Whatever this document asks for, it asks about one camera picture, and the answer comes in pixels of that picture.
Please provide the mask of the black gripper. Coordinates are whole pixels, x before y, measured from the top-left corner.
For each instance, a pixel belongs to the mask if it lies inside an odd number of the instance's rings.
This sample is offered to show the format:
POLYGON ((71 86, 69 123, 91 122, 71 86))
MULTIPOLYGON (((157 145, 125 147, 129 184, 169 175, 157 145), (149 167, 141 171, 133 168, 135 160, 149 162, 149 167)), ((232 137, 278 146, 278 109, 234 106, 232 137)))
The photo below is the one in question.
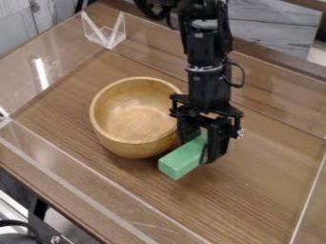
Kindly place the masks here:
POLYGON ((188 93, 171 95, 171 116, 181 144, 196 138, 205 129, 200 164, 215 162, 228 150, 229 139, 240 135, 243 112, 231 105, 231 66, 187 68, 188 93))

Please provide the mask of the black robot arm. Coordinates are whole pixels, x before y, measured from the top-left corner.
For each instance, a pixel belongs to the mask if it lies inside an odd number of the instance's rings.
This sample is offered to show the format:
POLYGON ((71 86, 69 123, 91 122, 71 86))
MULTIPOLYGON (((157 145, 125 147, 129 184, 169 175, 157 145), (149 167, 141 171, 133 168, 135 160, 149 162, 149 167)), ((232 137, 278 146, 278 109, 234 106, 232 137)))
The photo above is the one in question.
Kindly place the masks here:
POLYGON ((188 93, 171 95, 171 116, 176 119, 181 143, 201 131, 207 139, 201 149, 203 164, 227 153, 229 140, 240 136, 243 111, 231 105, 231 90, 243 83, 231 81, 232 36, 228 0, 133 0, 143 15, 164 21, 180 34, 187 57, 188 93))

